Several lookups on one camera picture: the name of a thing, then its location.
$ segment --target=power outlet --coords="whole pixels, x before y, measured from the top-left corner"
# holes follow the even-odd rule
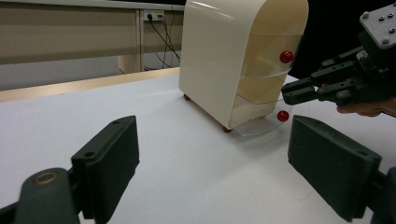
[[[144,21],[149,21],[149,15],[152,16],[153,21],[160,21],[161,16],[164,15],[163,10],[144,10]]]

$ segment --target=white container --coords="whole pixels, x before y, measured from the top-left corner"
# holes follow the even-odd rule
[[[180,89],[226,130],[273,117],[307,16],[306,0],[188,0]]]

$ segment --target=red knob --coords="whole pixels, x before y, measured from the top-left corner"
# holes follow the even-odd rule
[[[293,59],[294,59],[294,55],[290,50],[285,50],[279,55],[279,60],[282,63],[289,63],[293,61]]]
[[[289,119],[289,113],[287,111],[281,110],[277,113],[276,118],[280,122],[286,122]]]

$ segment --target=human hand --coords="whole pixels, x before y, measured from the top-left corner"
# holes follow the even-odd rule
[[[361,116],[368,117],[376,117],[381,113],[386,113],[396,117],[396,98],[371,103],[338,106],[337,111],[341,114],[357,113]]]

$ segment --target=desk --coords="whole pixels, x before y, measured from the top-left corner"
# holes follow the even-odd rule
[[[181,49],[183,6],[105,0],[1,0],[0,64],[120,56],[125,73],[143,71],[145,52],[164,43],[143,22],[143,9],[166,10]],[[155,23],[165,36],[163,25]]]
[[[297,105],[396,163],[396,119],[341,115],[330,103]],[[110,121],[136,115],[141,163],[110,223],[345,223],[288,163],[290,125],[260,136],[224,133],[178,89],[178,76],[0,104],[0,207],[22,182],[70,157]],[[369,223],[371,212],[354,223]],[[82,220],[82,223],[93,223]]]

